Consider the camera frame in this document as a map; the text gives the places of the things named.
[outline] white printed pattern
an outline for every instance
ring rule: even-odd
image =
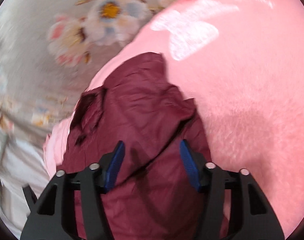
[[[239,11],[236,5],[198,0],[183,13],[169,10],[160,15],[151,24],[151,29],[168,30],[171,33],[170,53],[173,59],[180,61],[190,57],[219,36],[216,27],[202,20],[234,11]]]

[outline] pink blanket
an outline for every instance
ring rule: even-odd
[[[155,16],[88,89],[148,51],[163,53],[169,82],[195,98],[213,161],[251,171],[288,237],[304,217],[301,2],[180,0]],[[70,122],[57,125],[44,146],[50,176],[63,161]]]

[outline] maroon fabric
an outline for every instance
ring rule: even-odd
[[[68,173],[98,162],[119,140],[125,143],[116,188],[102,196],[116,240],[192,239],[203,208],[179,153],[187,139],[211,160],[203,124],[193,99],[183,100],[165,70],[160,54],[127,60],[103,86],[82,94],[71,123],[59,167]],[[85,238],[79,194],[75,203],[79,236]]]

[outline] silver screw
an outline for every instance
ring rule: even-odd
[[[242,175],[244,175],[244,176],[247,176],[247,175],[250,174],[250,172],[249,172],[247,169],[241,169],[241,170],[240,170],[240,173],[241,173]]]
[[[63,171],[63,170],[60,170],[60,171],[56,172],[57,177],[61,177],[63,175],[65,175],[65,171]]]
[[[214,163],[206,163],[205,166],[208,168],[208,169],[214,169],[216,167],[216,165]]]
[[[100,165],[98,163],[92,163],[90,165],[90,170],[97,170],[100,167]]]

